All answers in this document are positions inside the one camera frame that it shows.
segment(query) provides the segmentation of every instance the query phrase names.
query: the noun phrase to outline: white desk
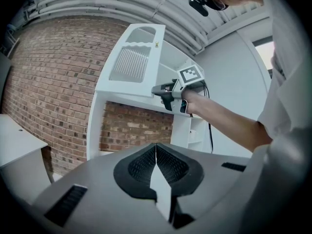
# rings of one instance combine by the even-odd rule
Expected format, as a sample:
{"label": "white desk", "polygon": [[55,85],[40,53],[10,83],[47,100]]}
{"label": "white desk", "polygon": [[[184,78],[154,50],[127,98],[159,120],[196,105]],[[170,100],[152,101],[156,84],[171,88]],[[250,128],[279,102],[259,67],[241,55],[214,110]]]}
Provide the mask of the white desk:
{"label": "white desk", "polygon": [[29,204],[51,184],[41,155],[47,145],[0,115],[0,173],[11,193]]}

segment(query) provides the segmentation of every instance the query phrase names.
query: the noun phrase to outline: person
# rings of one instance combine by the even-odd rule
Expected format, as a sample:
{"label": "person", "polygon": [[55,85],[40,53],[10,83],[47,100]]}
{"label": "person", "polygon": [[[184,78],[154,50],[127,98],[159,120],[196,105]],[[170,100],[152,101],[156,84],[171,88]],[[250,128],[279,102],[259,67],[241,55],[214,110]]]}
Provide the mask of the person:
{"label": "person", "polygon": [[187,113],[199,115],[224,135],[253,152],[258,146],[270,144],[293,126],[292,113],[279,90],[303,63],[307,63],[311,49],[305,40],[308,37],[283,0],[205,0],[206,5],[215,10],[250,1],[264,4],[268,9],[273,20],[275,44],[272,82],[258,120],[238,115],[191,90],[185,91],[182,96],[188,102]]}

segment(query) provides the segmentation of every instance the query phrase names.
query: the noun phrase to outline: white wall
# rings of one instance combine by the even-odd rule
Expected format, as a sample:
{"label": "white wall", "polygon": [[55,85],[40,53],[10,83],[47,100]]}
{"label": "white wall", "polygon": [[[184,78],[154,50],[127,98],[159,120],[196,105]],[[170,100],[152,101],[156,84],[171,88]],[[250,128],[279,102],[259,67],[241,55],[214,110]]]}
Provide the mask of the white wall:
{"label": "white wall", "polygon": [[[237,114],[257,120],[267,97],[270,76],[262,70],[265,66],[255,56],[250,43],[234,32],[209,45],[195,61],[205,71],[211,99]],[[215,154],[251,156],[248,150],[217,129],[213,128],[212,134]]]}

